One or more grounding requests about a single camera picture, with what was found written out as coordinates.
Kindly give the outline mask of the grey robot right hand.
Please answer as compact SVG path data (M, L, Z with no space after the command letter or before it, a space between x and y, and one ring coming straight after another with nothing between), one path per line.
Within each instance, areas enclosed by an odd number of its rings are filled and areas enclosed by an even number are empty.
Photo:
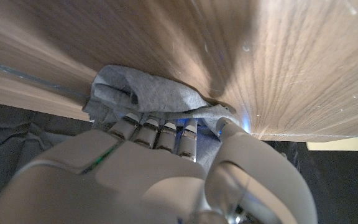
M316 223L297 169L227 118L211 167L195 159L197 121L139 124L129 113L37 156L0 194L0 223Z

